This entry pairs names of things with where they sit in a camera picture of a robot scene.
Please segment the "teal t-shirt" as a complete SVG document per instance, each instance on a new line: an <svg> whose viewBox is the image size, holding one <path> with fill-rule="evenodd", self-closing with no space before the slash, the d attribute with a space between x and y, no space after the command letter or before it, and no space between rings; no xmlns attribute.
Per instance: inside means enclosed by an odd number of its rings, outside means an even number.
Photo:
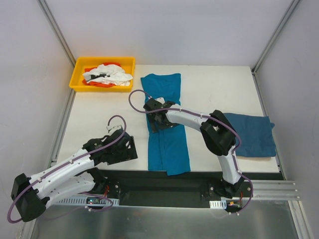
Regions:
<svg viewBox="0 0 319 239"><path fill-rule="evenodd" d="M164 98L180 104L181 74L171 75L148 74L141 78L143 90L153 98ZM147 123L148 170L165 171L168 176L179 175L190 171L189 154L185 127L178 125L173 128L153 133Z"/></svg>

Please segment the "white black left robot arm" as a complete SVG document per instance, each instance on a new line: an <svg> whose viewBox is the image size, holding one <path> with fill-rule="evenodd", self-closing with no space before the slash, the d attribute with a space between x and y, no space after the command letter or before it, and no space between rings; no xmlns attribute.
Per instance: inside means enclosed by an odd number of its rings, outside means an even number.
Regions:
<svg viewBox="0 0 319 239"><path fill-rule="evenodd" d="M49 169L32 176L16 176L11 191L13 206L21 221L30 222L64 198L109 189L99 164L112 165L137 157L134 137L120 127L111 135L88 140L75 154Z"/></svg>

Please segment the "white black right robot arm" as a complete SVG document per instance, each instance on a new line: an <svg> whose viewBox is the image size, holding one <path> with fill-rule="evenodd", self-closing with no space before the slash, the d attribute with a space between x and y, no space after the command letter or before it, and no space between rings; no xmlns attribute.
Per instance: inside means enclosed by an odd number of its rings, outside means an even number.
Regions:
<svg viewBox="0 0 319 239"><path fill-rule="evenodd" d="M206 147L217 156L222 169L222 180L213 187L217 195L231 199L242 191L244 178L240 175L235 154L237 133L224 113L215 110L207 115L154 98L149 98L143 108L153 132L183 125L201 133Z"/></svg>

